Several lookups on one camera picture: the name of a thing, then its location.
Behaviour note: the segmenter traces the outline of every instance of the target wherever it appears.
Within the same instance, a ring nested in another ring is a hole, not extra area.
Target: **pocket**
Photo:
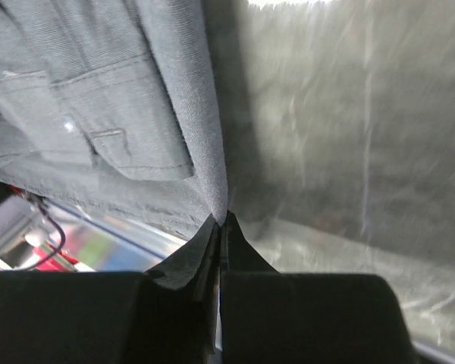
[[[59,104],[112,167],[133,180],[193,175],[170,99],[147,55],[53,85]]]
[[[87,139],[59,108],[45,72],[1,79],[0,114],[25,134],[45,160],[93,165]]]

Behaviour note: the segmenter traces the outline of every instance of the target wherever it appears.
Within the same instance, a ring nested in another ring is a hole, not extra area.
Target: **black cable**
[[[64,230],[62,230],[61,225],[55,222],[42,206],[39,206],[39,210],[44,218],[50,222],[52,226],[54,226],[54,228],[58,231],[61,240],[59,241],[59,244],[55,246],[54,249],[46,257],[40,259],[37,263],[32,264],[30,267],[14,269],[15,271],[31,271],[32,269],[40,267],[42,264],[53,258],[57,253],[61,252],[62,248],[64,248],[64,245],[66,245],[66,233]]]

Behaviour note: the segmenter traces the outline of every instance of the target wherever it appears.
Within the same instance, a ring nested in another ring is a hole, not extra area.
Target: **plastic sheet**
[[[455,353],[455,0],[204,0],[231,209],[285,271],[367,271]]]

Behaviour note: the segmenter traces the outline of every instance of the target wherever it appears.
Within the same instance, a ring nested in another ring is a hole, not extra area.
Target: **wire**
[[[56,254],[61,252],[62,248],[64,248],[64,245],[66,245],[66,233],[62,229],[61,225],[59,225],[57,222],[55,222],[51,216],[48,214],[48,212],[42,207],[38,206],[40,212],[44,216],[44,218],[51,223],[52,226],[58,231],[59,236],[61,237],[59,244],[54,247],[54,249],[44,258],[40,259],[37,263],[32,264],[30,267],[25,267],[25,268],[19,268],[19,269],[14,269],[15,271],[31,271],[35,268],[40,267],[42,264],[53,258]]]

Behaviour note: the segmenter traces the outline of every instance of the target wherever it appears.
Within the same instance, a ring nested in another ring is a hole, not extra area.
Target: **garment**
[[[198,1],[0,2],[0,180],[194,231],[227,209]]]

